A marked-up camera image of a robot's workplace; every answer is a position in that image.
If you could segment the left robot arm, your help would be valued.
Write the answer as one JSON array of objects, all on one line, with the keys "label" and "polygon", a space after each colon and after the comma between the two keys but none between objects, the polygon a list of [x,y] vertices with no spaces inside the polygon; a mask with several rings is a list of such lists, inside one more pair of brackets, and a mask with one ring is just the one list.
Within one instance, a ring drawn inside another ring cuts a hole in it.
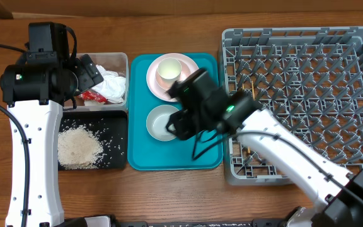
[{"label": "left robot arm", "polygon": [[6,226],[59,226],[64,222],[58,184],[58,135],[64,102],[103,77],[88,54],[32,52],[9,65],[0,79],[9,115],[11,202]]}]

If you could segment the grey bowl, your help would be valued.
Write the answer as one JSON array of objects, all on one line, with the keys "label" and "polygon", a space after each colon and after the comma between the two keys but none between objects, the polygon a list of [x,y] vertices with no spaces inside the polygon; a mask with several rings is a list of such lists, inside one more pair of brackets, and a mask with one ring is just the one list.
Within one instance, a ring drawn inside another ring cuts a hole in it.
[{"label": "grey bowl", "polygon": [[172,105],[160,105],[153,108],[146,119],[148,133],[158,141],[173,140],[176,136],[167,131],[166,125],[170,115],[177,111],[178,109]]}]

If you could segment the white cup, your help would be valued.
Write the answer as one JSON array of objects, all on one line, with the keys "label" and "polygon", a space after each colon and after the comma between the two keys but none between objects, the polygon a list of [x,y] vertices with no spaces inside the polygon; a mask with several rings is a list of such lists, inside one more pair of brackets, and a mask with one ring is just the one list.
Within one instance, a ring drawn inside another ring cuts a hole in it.
[{"label": "white cup", "polygon": [[159,77],[167,83],[178,80],[181,72],[182,65],[179,60],[174,58],[165,58],[158,65]]}]

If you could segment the white rice pile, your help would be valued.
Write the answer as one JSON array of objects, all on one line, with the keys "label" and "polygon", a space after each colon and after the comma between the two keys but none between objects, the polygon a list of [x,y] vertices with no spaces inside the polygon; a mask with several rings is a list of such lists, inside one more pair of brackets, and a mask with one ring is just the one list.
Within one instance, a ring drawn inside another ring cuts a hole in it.
[{"label": "white rice pile", "polygon": [[66,126],[58,137],[58,162],[64,170],[125,167],[124,137],[107,128],[93,131],[81,124]]}]

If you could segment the white napkin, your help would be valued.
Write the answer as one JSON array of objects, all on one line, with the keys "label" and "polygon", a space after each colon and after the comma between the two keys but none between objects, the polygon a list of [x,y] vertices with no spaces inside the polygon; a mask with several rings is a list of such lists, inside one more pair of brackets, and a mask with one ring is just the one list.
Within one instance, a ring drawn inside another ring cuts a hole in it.
[{"label": "white napkin", "polygon": [[103,77],[103,82],[92,87],[92,90],[106,98],[111,103],[124,102],[126,78],[115,71],[107,71],[103,66],[96,65]]}]

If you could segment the red snack wrapper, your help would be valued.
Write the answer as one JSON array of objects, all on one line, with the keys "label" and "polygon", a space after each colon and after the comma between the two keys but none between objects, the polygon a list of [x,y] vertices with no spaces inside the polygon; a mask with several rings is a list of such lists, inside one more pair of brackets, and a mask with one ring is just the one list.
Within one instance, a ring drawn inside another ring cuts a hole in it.
[{"label": "red snack wrapper", "polygon": [[85,101],[95,101],[98,103],[106,103],[107,99],[94,91],[85,91],[79,95],[80,99]]}]

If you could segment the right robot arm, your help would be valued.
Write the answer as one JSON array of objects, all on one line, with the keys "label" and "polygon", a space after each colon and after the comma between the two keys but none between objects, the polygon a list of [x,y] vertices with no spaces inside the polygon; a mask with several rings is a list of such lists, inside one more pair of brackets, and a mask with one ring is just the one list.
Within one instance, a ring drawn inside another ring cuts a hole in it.
[{"label": "right robot arm", "polygon": [[283,226],[363,226],[363,170],[353,174],[318,154],[243,91],[174,85],[167,93],[183,107],[169,121],[177,138],[212,130],[235,137],[307,195],[313,206],[297,208]]}]

